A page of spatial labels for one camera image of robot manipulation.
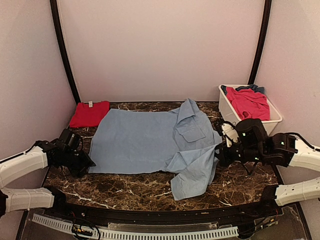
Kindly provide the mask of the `light blue shirt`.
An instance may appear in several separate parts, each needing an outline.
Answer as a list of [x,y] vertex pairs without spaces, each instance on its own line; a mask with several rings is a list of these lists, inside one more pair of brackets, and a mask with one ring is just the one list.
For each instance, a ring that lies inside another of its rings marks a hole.
[[215,177],[222,138],[197,103],[161,112],[111,109],[91,141],[95,174],[170,172],[176,201],[204,194]]

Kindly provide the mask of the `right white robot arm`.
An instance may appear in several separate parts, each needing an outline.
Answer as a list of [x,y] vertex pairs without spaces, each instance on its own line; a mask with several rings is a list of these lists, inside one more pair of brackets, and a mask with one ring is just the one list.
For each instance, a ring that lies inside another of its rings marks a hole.
[[[222,167],[233,162],[300,167],[313,171],[320,170],[320,150],[309,144],[299,134],[277,133],[273,136],[255,136],[241,133],[238,142],[217,146],[216,157]],[[320,179],[318,177],[293,184],[275,184],[263,189],[260,202],[255,205],[255,213],[266,217],[275,205],[284,206],[294,202],[318,199]]]

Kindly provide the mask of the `red t-shirt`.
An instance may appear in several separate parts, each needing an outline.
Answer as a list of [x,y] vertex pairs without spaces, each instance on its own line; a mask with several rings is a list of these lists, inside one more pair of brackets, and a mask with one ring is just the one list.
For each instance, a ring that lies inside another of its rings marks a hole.
[[110,110],[110,102],[80,102],[72,116],[70,128],[97,127]]

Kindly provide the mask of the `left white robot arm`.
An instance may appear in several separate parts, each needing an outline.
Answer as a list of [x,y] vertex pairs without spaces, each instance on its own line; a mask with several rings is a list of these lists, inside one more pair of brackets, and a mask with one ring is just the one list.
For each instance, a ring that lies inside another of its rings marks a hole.
[[82,149],[77,150],[58,140],[36,141],[31,148],[0,161],[0,215],[20,210],[51,208],[60,218],[71,213],[66,196],[55,187],[34,189],[8,188],[11,182],[50,166],[66,167],[76,178],[86,175],[96,164]]

